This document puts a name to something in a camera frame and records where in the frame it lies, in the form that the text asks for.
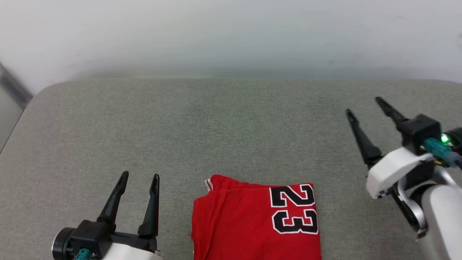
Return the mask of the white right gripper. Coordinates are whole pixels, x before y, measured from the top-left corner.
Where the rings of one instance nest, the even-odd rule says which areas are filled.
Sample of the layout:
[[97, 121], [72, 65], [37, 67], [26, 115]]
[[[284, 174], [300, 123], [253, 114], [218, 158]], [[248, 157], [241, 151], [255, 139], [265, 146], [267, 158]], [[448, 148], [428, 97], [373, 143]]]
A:
[[[375, 97], [375, 101], [396, 126], [409, 121], [382, 97]], [[426, 181], [439, 183], [441, 174], [448, 168], [461, 168], [461, 127], [424, 139], [415, 152], [403, 147], [383, 158], [381, 150], [365, 134], [354, 113], [346, 109], [345, 114], [363, 162], [370, 169], [365, 185], [373, 199], [391, 194], [399, 181], [404, 181], [404, 189], [408, 190]]]

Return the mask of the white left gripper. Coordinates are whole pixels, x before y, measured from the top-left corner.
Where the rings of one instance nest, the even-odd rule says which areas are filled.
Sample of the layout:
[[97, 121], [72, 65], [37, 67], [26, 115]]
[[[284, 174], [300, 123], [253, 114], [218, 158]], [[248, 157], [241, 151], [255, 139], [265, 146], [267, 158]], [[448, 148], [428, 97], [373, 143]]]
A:
[[[97, 218], [98, 222], [105, 222], [109, 226], [109, 232], [115, 232], [115, 223], [118, 207], [122, 194], [124, 194], [128, 182], [129, 172], [124, 171], [115, 185], [109, 199], [105, 203], [102, 212]], [[155, 238], [158, 236], [158, 221], [160, 212], [160, 176], [155, 173], [149, 190], [150, 199], [142, 225], [138, 228], [138, 235], [142, 238]], [[51, 247], [53, 259], [55, 260], [85, 260], [84, 257], [77, 257], [71, 247], [71, 236], [75, 228], [65, 227], [53, 240]], [[132, 247], [136, 235], [116, 232], [113, 236], [114, 243], [106, 253], [103, 260], [163, 260], [160, 251], [142, 250]]]

